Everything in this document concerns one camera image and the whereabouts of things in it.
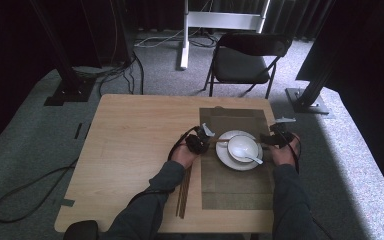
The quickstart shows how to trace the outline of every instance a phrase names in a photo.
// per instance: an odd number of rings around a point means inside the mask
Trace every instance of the stand base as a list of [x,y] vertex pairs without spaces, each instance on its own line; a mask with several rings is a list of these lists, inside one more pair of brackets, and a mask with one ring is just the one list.
[[81,78],[82,84],[76,92],[68,92],[65,90],[64,82],[61,81],[57,90],[52,97],[48,97],[43,104],[44,106],[62,106],[64,102],[87,102],[89,96],[95,86],[96,78]]
[[326,107],[320,96],[317,97],[316,101],[310,107],[301,106],[298,103],[298,98],[301,97],[304,90],[305,89],[298,88],[287,88],[285,90],[296,113],[313,113],[332,117],[332,114],[329,112],[329,109]]

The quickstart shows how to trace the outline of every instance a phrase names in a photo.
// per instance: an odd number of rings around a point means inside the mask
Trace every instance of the wooden table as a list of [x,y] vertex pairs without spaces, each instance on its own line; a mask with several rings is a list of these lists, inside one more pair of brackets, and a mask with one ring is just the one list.
[[[129,200],[149,186],[180,135],[199,125],[199,108],[222,106],[262,109],[267,123],[273,112],[265,99],[105,95],[65,195],[74,205],[61,206],[55,229],[65,232],[82,220],[96,220],[107,231]],[[179,188],[164,210],[162,233],[271,232],[268,210],[203,210],[201,162],[194,162],[185,218],[175,216]]]

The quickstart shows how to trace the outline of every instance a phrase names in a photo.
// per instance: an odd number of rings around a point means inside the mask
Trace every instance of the placemat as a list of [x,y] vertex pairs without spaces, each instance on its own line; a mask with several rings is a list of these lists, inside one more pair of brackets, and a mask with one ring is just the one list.
[[[201,108],[200,122],[206,123],[219,138],[225,132],[241,130],[259,139],[269,134],[263,110]],[[217,156],[216,144],[201,156],[203,209],[271,210],[273,205],[274,164],[264,151],[262,165],[248,171],[226,166]]]

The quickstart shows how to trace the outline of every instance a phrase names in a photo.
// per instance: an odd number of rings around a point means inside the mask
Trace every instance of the gray sleeve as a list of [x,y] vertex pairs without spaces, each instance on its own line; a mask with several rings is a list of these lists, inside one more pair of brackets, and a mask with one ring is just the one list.
[[[149,180],[147,190],[171,190],[183,179],[181,164],[168,161],[160,172]],[[163,219],[164,205],[168,194],[147,194],[137,198],[118,214],[102,240],[154,239]]]
[[275,168],[273,239],[317,239],[310,201],[292,165]]

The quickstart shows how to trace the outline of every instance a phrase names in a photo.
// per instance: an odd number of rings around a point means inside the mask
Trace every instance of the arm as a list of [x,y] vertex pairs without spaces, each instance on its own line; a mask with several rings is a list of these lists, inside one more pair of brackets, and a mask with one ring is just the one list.
[[[150,186],[147,190],[174,189],[181,183],[185,168],[190,167],[196,157],[185,145],[178,147],[173,153],[172,161],[164,163],[160,172],[149,180]],[[101,239],[154,239],[163,219],[167,199],[168,194],[165,193],[147,194],[137,198],[117,215]]]
[[[296,150],[298,139],[291,142]],[[270,147],[277,165],[273,175],[273,239],[317,239],[310,213],[310,201],[305,193],[295,161],[288,147]]]

